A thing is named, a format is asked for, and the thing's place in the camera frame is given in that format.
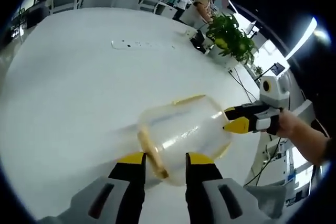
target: potted plant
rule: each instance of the potted plant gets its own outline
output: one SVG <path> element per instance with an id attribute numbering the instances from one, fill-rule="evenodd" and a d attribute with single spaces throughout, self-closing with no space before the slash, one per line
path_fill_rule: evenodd
<path id="1" fill-rule="evenodd" d="M 254 73 L 256 74 L 256 76 L 261 76 L 263 74 L 263 69 L 259 66 L 257 66 L 254 70 Z"/>
<path id="2" fill-rule="evenodd" d="M 228 69 L 235 67 L 238 62 L 253 64 L 251 51 L 256 48 L 255 44 L 239 29 L 238 21 L 233 15 L 214 17 L 206 36 L 215 44 L 209 54 L 217 63 Z"/>

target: plant pot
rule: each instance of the plant pot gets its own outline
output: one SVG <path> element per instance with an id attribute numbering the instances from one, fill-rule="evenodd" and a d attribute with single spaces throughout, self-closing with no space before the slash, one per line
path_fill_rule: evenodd
<path id="1" fill-rule="evenodd" d="M 214 48 L 210 50 L 209 56 L 216 64 L 221 65 L 225 70 L 230 71 L 235 68 L 239 62 L 231 55 L 220 55 L 219 53 L 222 51 L 222 49 L 215 45 Z"/>
<path id="2" fill-rule="evenodd" d="M 211 47 L 213 44 L 214 44 L 214 42 L 213 42 L 210 38 L 208 38 L 208 37 L 205 36 L 204 41 L 203 41 L 203 43 L 202 43 L 202 46 L 204 47 L 205 50 L 208 51 L 206 54 L 210 53 L 210 51 L 211 51 L 211 50 L 210 50 L 210 47 Z"/>

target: white table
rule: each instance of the white table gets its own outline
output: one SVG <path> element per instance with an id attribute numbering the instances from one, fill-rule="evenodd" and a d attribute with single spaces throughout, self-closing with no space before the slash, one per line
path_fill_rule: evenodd
<path id="1" fill-rule="evenodd" d="M 20 48 L 0 96 L 0 155 L 9 182 L 36 217 L 57 215 L 78 190 L 133 151 L 118 129 L 153 106 L 208 94 L 223 108 L 248 102 L 243 89 L 182 34 L 173 20 L 117 8 L 48 16 Z M 115 50 L 112 40 L 164 42 L 162 50 Z M 258 88 L 242 66 L 246 88 Z M 259 134 L 235 135 L 216 161 L 244 183 Z M 140 223 L 188 223 L 185 187 L 146 191 Z"/>
<path id="2" fill-rule="evenodd" d="M 171 7 L 170 5 L 159 2 L 159 4 L 156 7 L 155 14 L 161 15 L 166 18 L 173 18 L 177 12 L 177 9 L 174 7 Z"/>

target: green leaves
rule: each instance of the green leaves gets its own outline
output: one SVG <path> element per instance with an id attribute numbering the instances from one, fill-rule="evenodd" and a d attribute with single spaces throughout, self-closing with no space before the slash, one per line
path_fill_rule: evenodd
<path id="1" fill-rule="evenodd" d="M 263 74 L 263 69 L 261 67 L 256 67 L 256 69 L 254 70 L 254 72 L 256 73 L 256 75 L 260 76 Z"/>
<path id="2" fill-rule="evenodd" d="M 254 62 L 251 51 L 256 46 L 246 33 L 239 29 L 238 21 L 234 16 L 223 14 L 223 16 L 214 17 L 213 22 L 209 24 L 206 36 L 215 40 L 215 44 L 223 49 L 221 55 L 231 54 L 237 61 L 244 61 L 245 64 Z"/>

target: transparent plastic container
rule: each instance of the transparent plastic container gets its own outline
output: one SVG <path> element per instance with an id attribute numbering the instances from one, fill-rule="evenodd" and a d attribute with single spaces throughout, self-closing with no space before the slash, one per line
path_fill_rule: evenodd
<path id="1" fill-rule="evenodd" d="M 232 141 L 223 130 L 228 119 L 211 97 L 199 95 L 144 111 L 138 139 L 155 175 L 164 181 L 185 184 L 185 154 L 221 157 Z"/>

